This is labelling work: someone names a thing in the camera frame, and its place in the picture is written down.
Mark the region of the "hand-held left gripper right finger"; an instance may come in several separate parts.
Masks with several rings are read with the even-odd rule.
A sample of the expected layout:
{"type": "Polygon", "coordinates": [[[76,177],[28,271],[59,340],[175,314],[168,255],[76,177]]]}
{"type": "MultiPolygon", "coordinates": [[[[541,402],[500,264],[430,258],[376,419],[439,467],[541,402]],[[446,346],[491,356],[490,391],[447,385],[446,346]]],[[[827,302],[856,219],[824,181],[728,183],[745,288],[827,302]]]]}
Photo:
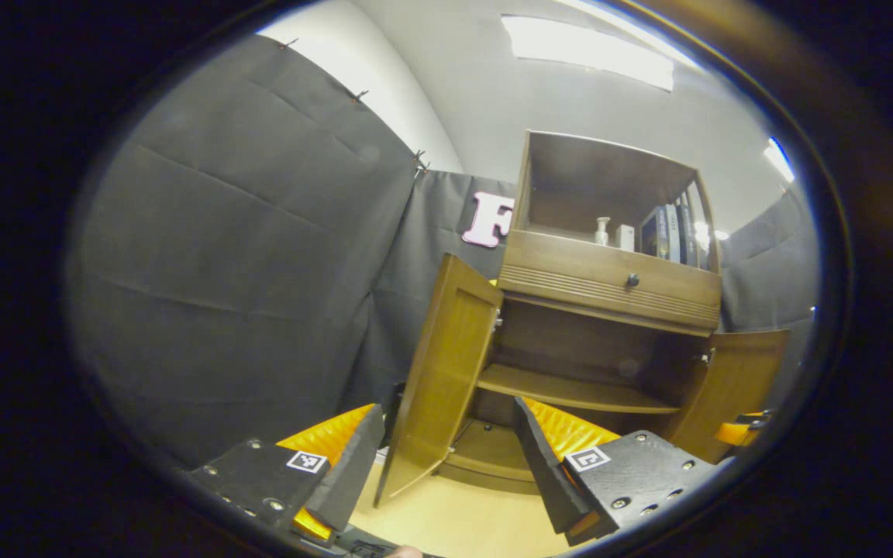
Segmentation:
{"type": "Polygon", "coordinates": [[[716,474],[650,431],[616,434],[529,397],[514,397],[512,417],[550,525],[571,546],[635,529],[716,474]]]}

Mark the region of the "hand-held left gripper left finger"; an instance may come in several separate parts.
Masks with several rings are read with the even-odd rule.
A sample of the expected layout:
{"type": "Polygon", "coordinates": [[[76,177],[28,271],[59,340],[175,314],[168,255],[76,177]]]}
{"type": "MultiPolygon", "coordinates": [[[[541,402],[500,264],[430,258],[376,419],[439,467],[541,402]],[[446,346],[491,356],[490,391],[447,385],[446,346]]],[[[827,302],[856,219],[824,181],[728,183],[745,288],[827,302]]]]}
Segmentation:
{"type": "Polygon", "coordinates": [[[334,543],[350,526],[384,435],[381,405],[365,404],[275,443],[241,441],[189,477],[281,536],[334,543]]]}

